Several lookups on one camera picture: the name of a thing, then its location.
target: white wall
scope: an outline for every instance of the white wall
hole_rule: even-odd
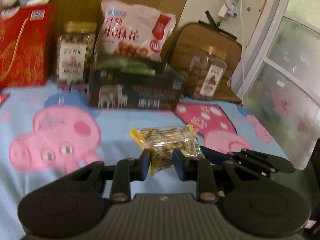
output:
[[[260,16],[260,10],[265,0],[243,0],[243,20],[244,20],[244,43],[247,45],[253,34],[255,26]],[[217,23],[219,21],[218,12],[224,0],[188,0],[181,15],[178,27],[182,27],[188,22],[198,22],[202,20],[208,22],[205,11],[209,10],[212,18]],[[221,22],[220,28],[235,35],[241,44],[240,17]]]

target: peppa pig print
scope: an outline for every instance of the peppa pig print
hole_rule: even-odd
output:
[[[100,142],[100,129],[89,113],[77,106],[49,106],[34,116],[32,132],[12,141],[9,158],[19,171],[61,167],[68,174],[79,161],[101,161],[96,154]]]
[[[238,111],[241,113],[247,121],[254,127],[254,131],[257,137],[264,143],[270,143],[272,136],[270,133],[263,127],[263,125],[255,118],[251,112],[244,106],[238,106]]]
[[[180,103],[176,114],[204,137],[204,146],[221,153],[253,150],[252,146],[238,133],[225,112],[218,105]]]

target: red gift box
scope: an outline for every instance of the red gift box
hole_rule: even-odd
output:
[[[0,14],[0,87],[44,85],[52,65],[56,5]]]

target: snack packet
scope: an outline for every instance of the snack packet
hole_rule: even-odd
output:
[[[204,158],[191,124],[184,127],[134,128],[130,134],[141,149],[151,149],[152,176],[155,170],[172,167],[175,148],[179,148],[185,156]]]
[[[176,23],[174,14],[117,0],[102,0],[101,10],[104,22],[95,52],[160,61],[162,46]]]

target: black strap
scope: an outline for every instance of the black strap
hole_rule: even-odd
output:
[[[207,16],[207,19],[208,19],[209,23],[205,23],[205,22],[199,20],[198,21],[199,24],[204,25],[205,27],[207,27],[209,29],[212,29],[212,30],[214,30],[216,32],[223,33],[224,35],[226,35],[227,37],[231,38],[234,41],[237,39],[237,37],[232,35],[231,33],[228,33],[226,31],[220,29],[219,28],[220,24],[216,24],[215,23],[215,21],[213,20],[213,18],[212,18],[212,16],[211,16],[209,11],[206,11],[205,14]]]

